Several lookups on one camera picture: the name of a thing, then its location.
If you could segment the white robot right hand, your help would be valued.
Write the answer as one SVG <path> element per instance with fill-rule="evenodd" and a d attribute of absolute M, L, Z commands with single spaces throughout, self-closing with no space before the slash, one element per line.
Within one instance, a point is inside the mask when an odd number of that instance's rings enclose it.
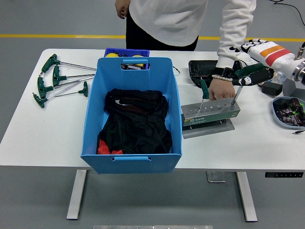
<path fill-rule="evenodd" d="M 297 55 L 275 42 L 263 39 L 252 39 L 243 45 L 233 46 L 230 50 L 244 52 L 264 66 L 283 72 L 288 79 L 305 84 L 305 59 L 302 57 L 304 44 Z"/>

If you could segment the person's right hand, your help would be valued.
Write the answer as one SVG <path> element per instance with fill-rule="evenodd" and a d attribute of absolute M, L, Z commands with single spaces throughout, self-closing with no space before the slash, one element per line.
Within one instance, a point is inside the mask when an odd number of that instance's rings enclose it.
<path fill-rule="evenodd" d="M 116 0 L 115 8 L 117 12 L 117 16 L 121 19 L 125 19 L 129 12 L 130 0 Z"/>

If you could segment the person's left hand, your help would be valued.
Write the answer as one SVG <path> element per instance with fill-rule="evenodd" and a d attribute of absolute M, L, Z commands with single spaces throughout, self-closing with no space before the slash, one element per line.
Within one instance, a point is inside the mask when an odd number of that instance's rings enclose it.
<path fill-rule="evenodd" d="M 209 100 L 211 101 L 235 97 L 235 89 L 232 82 L 221 79 L 212 79 L 208 91 Z"/>

